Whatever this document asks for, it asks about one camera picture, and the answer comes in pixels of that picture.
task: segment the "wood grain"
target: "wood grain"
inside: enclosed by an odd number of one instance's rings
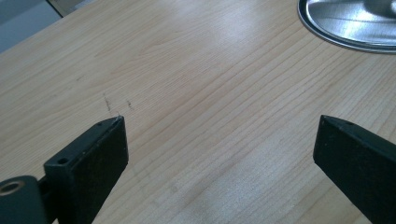
[[[0,179],[125,117],[94,223],[369,223],[314,164],[319,116],[396,142],[396,58],[310,34],[296,1],[97,0],[0,55]]]

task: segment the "scratch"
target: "scratch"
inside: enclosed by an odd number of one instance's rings
[[[103,97],[105,98],[105,102],[106,102],[106,106],[107,106],[107,110],[108,112],[110,112],[111,107],[110,107],[110,102],[108,101],[108,99],[106,98],[105,94],[103,93]]]
[[[134,108],[132,107],[132,104],[131,104],[131,101],[126,101],[126,103],[128,104],[128,107],[131,109],[131,110],[134,110]]]

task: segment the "round metal part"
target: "round metal part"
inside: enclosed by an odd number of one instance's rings
[[[396,53],[396,0],[300,0],[298,11],[303,24],[327,41]]]

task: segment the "screw hole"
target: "screw hole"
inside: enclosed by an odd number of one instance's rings
[[[24,182],[20,180],[6,183],[4,186],[0,187],[0,196],[6,196],[8,194],[12,194],[18,191],[23,186],[24,186]]]
[[[58,164],[65,164],[67,163],[69,160],[67,158],[61,158],[60,160],[58,160]]]

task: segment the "light wood surface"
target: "light wood surface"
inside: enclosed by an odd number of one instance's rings
[[[396,57],[329,44],[296,8],[97,0],[4,52],[0,179],[120,114],[130,162],[94,223],[369,223],[312,151],[322,114],[396,142]]]

